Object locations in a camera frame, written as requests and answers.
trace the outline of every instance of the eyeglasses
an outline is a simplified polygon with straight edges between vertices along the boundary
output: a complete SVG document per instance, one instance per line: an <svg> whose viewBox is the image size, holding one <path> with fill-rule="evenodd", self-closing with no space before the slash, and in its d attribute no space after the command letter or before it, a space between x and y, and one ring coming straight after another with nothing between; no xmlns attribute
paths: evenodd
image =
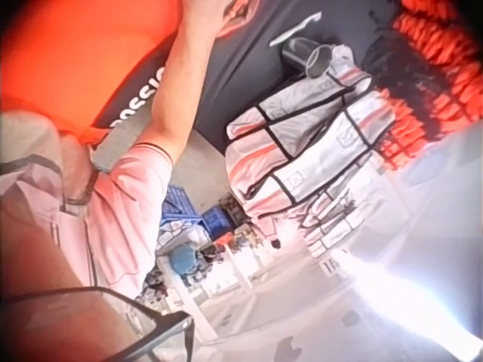
<svg viewBox="0 0 483 362"><path fill-rule="evenodd" d="M195 324L189 314L162 315L104 287L23 294L2 301L0 310L7 353L64 353L104 361L192 360Z"/></svg>

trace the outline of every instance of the pink shirt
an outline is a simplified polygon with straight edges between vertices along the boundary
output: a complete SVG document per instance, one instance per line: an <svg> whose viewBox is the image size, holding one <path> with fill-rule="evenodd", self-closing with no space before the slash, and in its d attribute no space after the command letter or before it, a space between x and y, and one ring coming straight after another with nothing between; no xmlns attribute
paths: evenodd
<svg viewBox="0 0 483 362"><path fill-rule="evenodd" d="M72 208L64 202L60 142L40 115L2 114L0 195L16 189L25 196L35 222L50 233L84 285L134 298L155 264L172 162L157 146L135 145L109 174L99 173L87 206ZM75 164L79 170L89 162Z"/></svg>
<svg viewBox="0 0 483 362"><path fill-rule="evenodd" d="M92 251L108 286L127 296L139 294L154 266L172 167L161 149L136 145L95 184L87 218Z"/></svg>

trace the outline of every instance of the white safety vest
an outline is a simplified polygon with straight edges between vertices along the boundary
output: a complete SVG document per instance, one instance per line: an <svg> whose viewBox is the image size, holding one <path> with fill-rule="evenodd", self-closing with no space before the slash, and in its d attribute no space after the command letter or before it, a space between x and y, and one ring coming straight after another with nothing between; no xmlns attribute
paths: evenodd
<svg viewBox="0 0 483 362"><path fill-rule="evenodd" d="M321 78L299 77L228 125L232 193L269 240L301 239L312 251L334 230L341 239L361 223L350 221L370 193L359 171L394 121L372 76L334 52Z"/></svg>

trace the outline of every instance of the bright light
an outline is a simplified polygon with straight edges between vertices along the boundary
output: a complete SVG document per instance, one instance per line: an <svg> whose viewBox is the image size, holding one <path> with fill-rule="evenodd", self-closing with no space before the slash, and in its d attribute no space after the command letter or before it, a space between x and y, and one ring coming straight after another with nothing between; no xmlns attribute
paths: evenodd
<svg viewBox="0 0 483 362"><path fill-rule="evenodd" d="M428 290L340 250L332 257L355 277L355 288L375 311L438 343L463 362L479 356L483 341L465 330Z"/></svg>

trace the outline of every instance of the blue object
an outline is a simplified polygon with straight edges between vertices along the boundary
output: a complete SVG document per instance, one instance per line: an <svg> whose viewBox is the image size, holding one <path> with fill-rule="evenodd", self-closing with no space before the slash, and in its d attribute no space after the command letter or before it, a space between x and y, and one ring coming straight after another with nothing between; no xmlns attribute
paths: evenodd
<svg viewBox="0 0 483 362"><path fill-rule="evenodd" d="M196 213L186 191L182 187L169 185L165 202L162 205L160 225L177 220L192 220L193 224L203 221L202 217Z"/></svg>
<svg viewBox="0 0 483 362"><path fill-rule="evenodd" d="M233 224L220 205L213 206L202 214L206 228L215 241L227 232L234 230Z"/></svg>
<svg viewBox="0 0 483 362"><path fill-rule="evenodd" d="M190 243L185 243L175 247L168 254L171 268L178 275L189 275L196 271L198 262L196 260L196 250Z"/></svg>

